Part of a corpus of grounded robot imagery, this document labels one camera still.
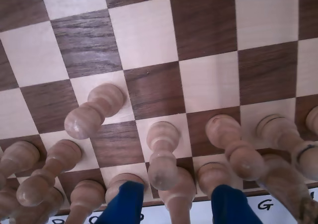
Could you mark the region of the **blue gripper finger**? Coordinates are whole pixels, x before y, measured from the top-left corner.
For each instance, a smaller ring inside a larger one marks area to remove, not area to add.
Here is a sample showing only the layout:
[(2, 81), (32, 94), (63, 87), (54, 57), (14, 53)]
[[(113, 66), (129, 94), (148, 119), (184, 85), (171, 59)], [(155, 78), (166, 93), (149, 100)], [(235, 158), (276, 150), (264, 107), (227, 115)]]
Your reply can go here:
[(217, 186), (211, 194), (211, 205), (215, 224), (262, 223), (248, 204), (245, 194), (231, 186)]
[(95, 224), (139, 224), (144, 199), (144, 184), (127, 181), (95, 221)]

